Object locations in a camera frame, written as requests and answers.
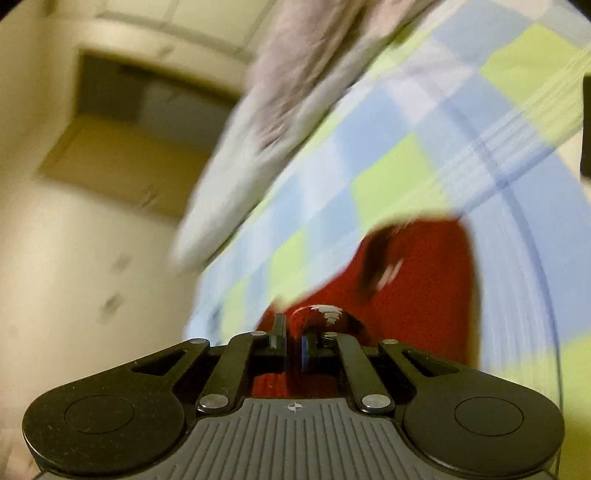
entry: bed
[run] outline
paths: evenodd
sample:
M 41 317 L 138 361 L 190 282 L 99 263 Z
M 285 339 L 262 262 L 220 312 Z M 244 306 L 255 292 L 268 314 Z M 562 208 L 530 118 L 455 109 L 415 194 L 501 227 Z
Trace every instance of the bed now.
M 482 292 L 479 368 L 556 402 L 560 477 L 588 477 L 591 209 L 576 166 L 590 47 L 591 24 L 558 0 L 449 0 L 405 28 L 205 269 L 185 337 L 252 330 L 383 223 L 459 215 Z

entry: metal screw head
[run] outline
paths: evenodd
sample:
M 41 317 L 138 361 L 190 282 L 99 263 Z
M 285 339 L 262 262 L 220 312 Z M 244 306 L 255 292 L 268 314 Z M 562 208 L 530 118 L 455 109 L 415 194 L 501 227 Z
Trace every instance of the metal screw head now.
M 205 395 L 199 400 L 199 404 L 207 410 L 218 410 L 224 408 L 230 401 L 224 395 L 218 395 L 216 393 Z
M 385 395 L 374 393 L 364 396 L 361 399 L 361 403 L 368 410 L 381 410 L 382 408 L 388 407 L 392 401 Z

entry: circular pad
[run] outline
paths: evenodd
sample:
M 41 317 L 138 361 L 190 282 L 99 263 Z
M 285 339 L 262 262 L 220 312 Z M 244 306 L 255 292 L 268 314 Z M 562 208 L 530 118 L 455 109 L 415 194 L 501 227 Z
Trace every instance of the circular pad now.
M 134 406 L 110 395 L 96 395 L 74 402 L 66 410 L 66 421 L 81 433 L 109 433 L 125 427 L 134 417 Z
M 494 397 L 476 397 L 456 407 L 456 420 L 466 430 L 486 437 L 501 437 L 523 423 L 521 410 L 511 402 Z

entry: red towel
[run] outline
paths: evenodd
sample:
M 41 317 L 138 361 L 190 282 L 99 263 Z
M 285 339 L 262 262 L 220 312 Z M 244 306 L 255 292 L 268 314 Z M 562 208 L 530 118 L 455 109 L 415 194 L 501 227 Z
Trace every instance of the red towel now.
M 300 339 L 311 327 L 349 333 L 367 346 L 395 338 L 466 364 L 473 279 L 469 240 L 457 220 L 415 220 L 370 233 L 341 274 L 285 311 L 293 367 L 256 377 L 252 396 L 337 396 L 332 377 L 299 372 Z M 265 312 L 259 330 L 271 330 L 274 313 Z

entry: black object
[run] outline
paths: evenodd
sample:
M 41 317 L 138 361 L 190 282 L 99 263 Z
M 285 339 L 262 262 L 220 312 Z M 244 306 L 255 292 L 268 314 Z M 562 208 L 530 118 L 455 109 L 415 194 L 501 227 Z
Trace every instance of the black object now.
M 23 420 L 41 478 L 550 478 L 564 437 L 550 400 L 395 340 L 308 332 L 302 364 L 342 398 L 248 398 L 255 375 L 288 367 L 285 320 L 42 395 Z
M 591 179 L 591 76 L 583 78 L 583 146 L 581 175 Z

